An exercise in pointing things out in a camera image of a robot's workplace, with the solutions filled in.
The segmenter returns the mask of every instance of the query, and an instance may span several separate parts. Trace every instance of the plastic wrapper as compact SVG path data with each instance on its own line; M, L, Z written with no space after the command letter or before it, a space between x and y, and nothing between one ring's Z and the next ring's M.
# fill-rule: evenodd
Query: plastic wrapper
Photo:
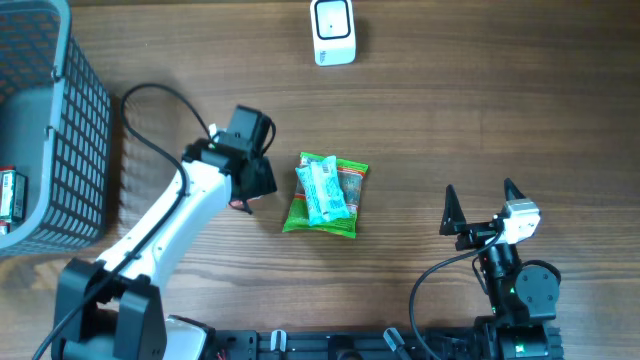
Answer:
M311 162L296 173L304 188L310 226L350 217L338 182L335 156Z
M306 167L311 162L324 160L324 156L301 153L300 166ZM362 182L364 181L368 165L349 161L345 159L336 159L338 182L340 189L344 194L349 217L345 219L336 219L327 223L311 226L309 224L309 213L306 203L304 187L298 181L296 193L289 209L289 216L284 224L283 232L293 230L321 230L333 234L343 235L350 238L356 237L356 221L360 211L360 193L362 191Z

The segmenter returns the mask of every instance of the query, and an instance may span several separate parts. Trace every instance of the wooden table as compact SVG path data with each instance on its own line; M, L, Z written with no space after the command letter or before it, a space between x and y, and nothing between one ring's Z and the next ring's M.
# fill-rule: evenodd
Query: wooden table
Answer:
M226 210L211 221L170 281L166 313L219 329L406 327L416 278L455 254L454 239L438 235L446 185L470 221L484 221L511 177L544 217L521 257L563 273L555 324L567 359L629 359L640 353L639 10L357 1L357 60L334 68L313 62L306 2L75 8L74 32L114 95L162 82L208 122L225 126L241 103L278 126L269 155L279 192L255 216ZM200 136L158 92L128 109L176 155ZM85 258L126 233L174 172L120 127L113 148L117 207ZM300 151L370 165L356 240L281 233ZM50 330L72 255L0 262L0 358L30 356ZM422 325L490 312L469 261L418 296Z

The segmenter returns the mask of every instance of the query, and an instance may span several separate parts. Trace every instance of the basket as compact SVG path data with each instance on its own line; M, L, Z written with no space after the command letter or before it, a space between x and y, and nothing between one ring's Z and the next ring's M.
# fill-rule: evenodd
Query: basket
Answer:
M105 227L109 94L63 0L0 1L0 166L27 176L25 219L0 256L76 251Z

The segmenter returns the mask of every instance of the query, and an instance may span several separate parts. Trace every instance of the green package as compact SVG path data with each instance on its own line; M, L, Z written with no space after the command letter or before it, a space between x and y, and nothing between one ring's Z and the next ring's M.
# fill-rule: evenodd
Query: green package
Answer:
M324 159L324 156L303 152L300 153L300 167L305 167L308 166L310 162L322 161ZM293 201L291 202L291 208L289 209L289 216L287 217L287 221L284 223L284 229L282 229L282 232L292 230L320 230L327 231L332 234L343 235L352 239L356 237L356 220L358 219L358 210L360 208L362 181L364 180L369 166L344 159L337 159L337 165L340 188L342 189L342 192L344 192L347 209L351 216L347 219L337 219L316 226L310 226L304 187L298 180L296 193Z

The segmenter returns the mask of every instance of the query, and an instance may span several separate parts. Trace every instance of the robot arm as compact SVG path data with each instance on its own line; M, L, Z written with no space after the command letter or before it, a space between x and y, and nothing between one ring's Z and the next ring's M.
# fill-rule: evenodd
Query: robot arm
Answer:
M189 183L187 194L167 223L149 241L120 276L135 280L147 276L152 285L164 292L169 277L178 262L204 226L231 201L232 179L220 169L201 161L182 162ZM149 232L153 224L167 212L180 191L182 181L176 173L171 184L138 224L97 261L104 261L104 269L112 271Z
M275 125L259 111L238 106L229 128L210 139L186 147L182 174L176 174L167 190L138 224L96 262L73 259L60 275L54 323L64 323L77 311L52 341L53 359L198 359L207 333L175 318L165 325L161 292L180 259L202 228L230 201L240 201L251 213L249 199L275 192L276 184L263 146ZM177 207L154 233L151 229ZM148 241L133 260L120 265L144 237ZM122 270L113 273L120 266ZM107 283L95 293L95 284ZM99 304L119 303L118 311Z

